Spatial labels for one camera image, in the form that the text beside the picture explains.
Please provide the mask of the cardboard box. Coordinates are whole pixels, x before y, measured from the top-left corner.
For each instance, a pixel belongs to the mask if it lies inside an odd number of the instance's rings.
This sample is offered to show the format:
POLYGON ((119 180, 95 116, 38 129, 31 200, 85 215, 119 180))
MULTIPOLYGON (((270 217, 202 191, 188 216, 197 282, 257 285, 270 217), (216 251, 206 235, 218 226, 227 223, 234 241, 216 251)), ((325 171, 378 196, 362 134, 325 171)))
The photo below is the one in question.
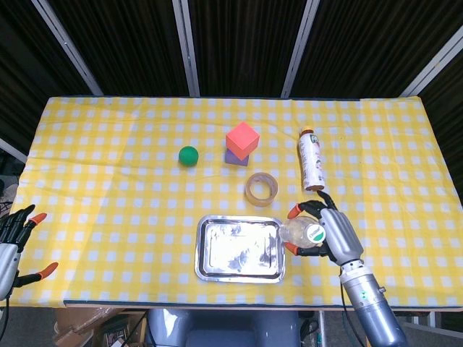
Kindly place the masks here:
POLYGON ((122 308, 56 309, 56 347, 148 347, 143 310, 122 308))

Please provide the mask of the red foam cube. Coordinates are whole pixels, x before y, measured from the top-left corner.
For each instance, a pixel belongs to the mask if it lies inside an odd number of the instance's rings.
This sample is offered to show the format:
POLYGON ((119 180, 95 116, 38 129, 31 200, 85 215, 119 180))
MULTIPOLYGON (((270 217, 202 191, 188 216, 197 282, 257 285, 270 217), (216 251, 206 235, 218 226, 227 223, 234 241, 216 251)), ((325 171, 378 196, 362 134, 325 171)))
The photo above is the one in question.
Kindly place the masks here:
POLYGON ((244 160, 258 146, 260 135, 246 122, 241 122, 226 134, 226 148, 244 160))

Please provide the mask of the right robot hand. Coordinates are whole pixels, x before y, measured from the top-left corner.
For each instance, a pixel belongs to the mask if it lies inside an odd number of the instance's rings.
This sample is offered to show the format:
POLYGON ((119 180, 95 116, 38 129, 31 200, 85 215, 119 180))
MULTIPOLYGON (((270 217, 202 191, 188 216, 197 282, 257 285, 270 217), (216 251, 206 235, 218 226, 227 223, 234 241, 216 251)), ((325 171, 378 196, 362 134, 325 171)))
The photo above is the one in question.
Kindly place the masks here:
POLYGON ((364 249, 347 216, 341 213, 331 196, 317 191, 319 200, 297 203, 287 215, 288 221, 296 221, 300 213, 313 216, 324 230, 324 240, 313 241, 313 247, 301 247, 296 241, 285 241, 285 247, 294 255, 301 257, 328 257, 338 266, 360 261, 364 249))

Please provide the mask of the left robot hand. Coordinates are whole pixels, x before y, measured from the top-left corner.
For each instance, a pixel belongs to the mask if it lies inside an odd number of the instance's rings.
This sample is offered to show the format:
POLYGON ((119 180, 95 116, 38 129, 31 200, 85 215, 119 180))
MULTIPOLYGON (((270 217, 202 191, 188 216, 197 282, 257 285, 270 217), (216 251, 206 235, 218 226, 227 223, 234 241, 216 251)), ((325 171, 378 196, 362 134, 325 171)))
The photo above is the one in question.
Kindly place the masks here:
POLYGON ((0 301, 8 300, 14 288, 21 288, 50 276, 59 266, 52 262, 45 269, 28 275, 19 275, 19 263, 32 230, 47 216, 39 213, 33 217, 35 205, 0 218, 0 301))

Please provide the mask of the green ball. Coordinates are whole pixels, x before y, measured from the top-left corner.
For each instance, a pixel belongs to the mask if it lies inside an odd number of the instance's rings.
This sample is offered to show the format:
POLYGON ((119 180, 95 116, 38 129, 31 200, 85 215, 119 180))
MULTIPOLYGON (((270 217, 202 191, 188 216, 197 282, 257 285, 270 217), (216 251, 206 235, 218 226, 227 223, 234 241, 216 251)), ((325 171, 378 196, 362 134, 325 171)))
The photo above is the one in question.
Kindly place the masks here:
POLYGON ((195 166, 199 159, 199 153, 193 146, 185 146, 179 151, 179 162, 186 167, 195 166))

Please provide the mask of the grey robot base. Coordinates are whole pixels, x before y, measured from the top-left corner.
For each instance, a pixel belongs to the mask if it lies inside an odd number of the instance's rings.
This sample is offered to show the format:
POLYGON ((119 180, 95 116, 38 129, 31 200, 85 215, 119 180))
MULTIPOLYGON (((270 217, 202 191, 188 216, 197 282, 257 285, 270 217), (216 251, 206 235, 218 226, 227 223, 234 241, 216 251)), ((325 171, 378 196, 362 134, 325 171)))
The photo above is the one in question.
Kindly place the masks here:
POLYGON ((296 311, 157 308, 148 310, 155 347, 300 347, 296 311))

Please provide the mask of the metal tray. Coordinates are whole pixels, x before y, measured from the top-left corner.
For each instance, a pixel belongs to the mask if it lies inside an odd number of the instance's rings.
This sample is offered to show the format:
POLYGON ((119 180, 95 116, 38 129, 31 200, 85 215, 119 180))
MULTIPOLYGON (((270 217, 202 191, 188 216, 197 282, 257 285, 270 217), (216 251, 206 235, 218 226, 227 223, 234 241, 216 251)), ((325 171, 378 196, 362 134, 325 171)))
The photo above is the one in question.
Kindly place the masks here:
POLYGON ((279 283, 285 274, 281 221, 206 215, 197 225, 195 273, 204 281, 279 283))

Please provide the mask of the yellow checkered tablecloth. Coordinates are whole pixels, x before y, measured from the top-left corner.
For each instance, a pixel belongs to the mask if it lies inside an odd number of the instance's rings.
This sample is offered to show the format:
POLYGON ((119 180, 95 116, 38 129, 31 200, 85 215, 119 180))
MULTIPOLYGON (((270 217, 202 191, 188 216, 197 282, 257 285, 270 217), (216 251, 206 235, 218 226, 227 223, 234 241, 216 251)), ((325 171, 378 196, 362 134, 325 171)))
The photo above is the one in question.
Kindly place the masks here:
POLYGON ((463 207, 416 97, 49 99, 13 207, 47 214, 21 272, 59 266, 15 290, 11 304, 340 305, 339 269, 324 257, 288 256, 274 284, 210 283, 194 270, 204 215, 282 220, 313 198, 297 157, 305 127, 318 136, 326 190, 389 303, 463 307, 463 207), (243 121, 260 140, 248 166, 230 165, 226 134, 243 121), (197 149, 195 166, 179 162, 185 146, 197 149), (266 207, 245 196, 257 172, 278 183, 266 207))

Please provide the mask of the clear plastic bottle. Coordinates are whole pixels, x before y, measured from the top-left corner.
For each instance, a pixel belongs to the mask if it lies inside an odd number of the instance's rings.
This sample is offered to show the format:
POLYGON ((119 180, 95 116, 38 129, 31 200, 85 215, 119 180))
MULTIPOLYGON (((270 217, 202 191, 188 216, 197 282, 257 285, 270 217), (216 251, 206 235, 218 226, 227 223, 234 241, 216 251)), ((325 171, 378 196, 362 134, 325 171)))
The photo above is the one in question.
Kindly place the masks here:
POLYGON ((325 228, 315 219, 307 216, 298 216, 286 220, 279 231, 281 240, 300 248, 312 248, 326 238, 325 228))

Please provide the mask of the white partition post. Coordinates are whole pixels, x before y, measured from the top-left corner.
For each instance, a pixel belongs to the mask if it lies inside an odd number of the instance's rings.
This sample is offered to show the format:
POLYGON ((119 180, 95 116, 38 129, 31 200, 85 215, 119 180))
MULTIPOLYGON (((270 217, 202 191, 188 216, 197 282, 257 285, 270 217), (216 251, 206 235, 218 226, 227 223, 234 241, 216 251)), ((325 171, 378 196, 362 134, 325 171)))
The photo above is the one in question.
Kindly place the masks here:
POLYGON ((281 98, 289 98, 295 78, 297 76, 300 62, 305 51, 307 40, 310 36, 315 17, 318 11, 320 0, 307 0, 305 9, 302 15, 300 27, 297 33, 296 40, 292 51, 292 56, 289 61, 289 66, 286 71, 284 84, 281 91, 281 98))
POLYGON ((197 75, 195 45, 192 34, 188 0, 171 0, 177 26, 182 61, 190 97, 200 97, 200 86, 197 75))
POLYGON ((463 51, 463 25, 446 41, 435 56, 399 95, 400 98, 418 96, 443 69, 463 51))
POLYGON ((30 0, 93 95, 104 93, 48 0, 30 0))
POLYGON ((24 153, 19 151, 14 146, 10 145, 8 142, 4 141, 2 138, 0 138, 0 149, 9 153, 11 156, 15 157, 17 160, 19 160, 22 163, 27 162, 27 156, 24 153))

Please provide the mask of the white bottle yellow cap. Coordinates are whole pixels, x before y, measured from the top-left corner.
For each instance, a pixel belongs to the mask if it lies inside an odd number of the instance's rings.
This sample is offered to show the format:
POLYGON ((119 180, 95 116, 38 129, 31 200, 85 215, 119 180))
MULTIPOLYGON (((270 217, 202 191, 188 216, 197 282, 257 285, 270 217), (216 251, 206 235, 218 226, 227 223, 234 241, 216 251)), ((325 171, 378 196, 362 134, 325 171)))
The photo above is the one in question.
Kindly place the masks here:
POLYGON ((302 185, 306 191, 320 191, 325 187, 320 143, 314 131, 308 127, 301 129, 298 141, 302 169, 302 185))

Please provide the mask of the purple foam cube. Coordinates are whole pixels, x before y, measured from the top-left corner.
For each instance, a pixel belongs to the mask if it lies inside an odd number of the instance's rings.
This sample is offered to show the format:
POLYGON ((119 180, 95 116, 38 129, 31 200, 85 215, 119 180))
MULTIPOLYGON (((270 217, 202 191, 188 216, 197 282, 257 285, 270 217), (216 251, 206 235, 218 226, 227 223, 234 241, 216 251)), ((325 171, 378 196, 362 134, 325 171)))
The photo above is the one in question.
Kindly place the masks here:
POLYGON ((226 149, 224 162, 230 165, 248 166, 249 156, 241 160, 230 149, 226 149))

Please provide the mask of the clear tape roll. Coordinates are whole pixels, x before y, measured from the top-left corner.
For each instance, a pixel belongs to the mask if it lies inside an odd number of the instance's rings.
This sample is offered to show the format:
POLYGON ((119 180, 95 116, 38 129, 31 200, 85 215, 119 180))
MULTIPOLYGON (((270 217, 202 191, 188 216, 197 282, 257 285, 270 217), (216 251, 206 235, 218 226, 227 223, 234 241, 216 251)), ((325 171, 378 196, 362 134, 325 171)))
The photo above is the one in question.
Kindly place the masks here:
POLYGON ((257 206, 257 207, 266 207, 266 206, 269 206, 273 202, 273 200, 275 199, 278 193, 278 189, 279 189, 278 183, 272 175, 268 173, 257 172, 248 178, 245 184, 245 196, 252 205, 257 206), (254 183, 267 184, 270 190, 269 196, 267 198, 256 197, 252 193, 252 185, 254 183))

